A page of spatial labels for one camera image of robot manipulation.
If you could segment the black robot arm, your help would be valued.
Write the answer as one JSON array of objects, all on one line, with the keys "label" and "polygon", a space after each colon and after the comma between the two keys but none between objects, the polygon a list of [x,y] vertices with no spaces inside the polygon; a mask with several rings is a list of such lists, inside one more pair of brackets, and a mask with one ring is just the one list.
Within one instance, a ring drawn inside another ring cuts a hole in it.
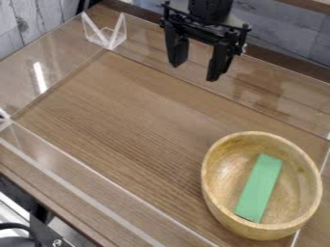
[{"label": "black robot arm", "polygon": [[188,12],[161,3],[160,27],[168,63],[177,68],[188,60],[189,40],[212,47],[205,80],[213,82],[228,71],[235,56],[245,51],[251,25],[231,14],[233,0],[188,0]]}]

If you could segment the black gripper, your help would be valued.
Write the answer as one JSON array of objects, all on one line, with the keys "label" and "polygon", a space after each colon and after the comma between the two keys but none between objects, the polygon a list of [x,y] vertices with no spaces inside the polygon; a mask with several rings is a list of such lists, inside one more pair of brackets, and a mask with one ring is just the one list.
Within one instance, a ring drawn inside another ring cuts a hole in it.
[{"label": "black gripper", "polygon": [[233,0],[188,0],[188,10],[181,11],[170,5],[170,0],[161,3],[166,58],[174,68],[188,58],[189,41],[181,32],[204,43],[225,41],[213,45],[205,75],[208,82],[216,81],[227,72],[233,54],[240,55],[245,52],[245,38],[251,25],[232,14],[232,6]]}]

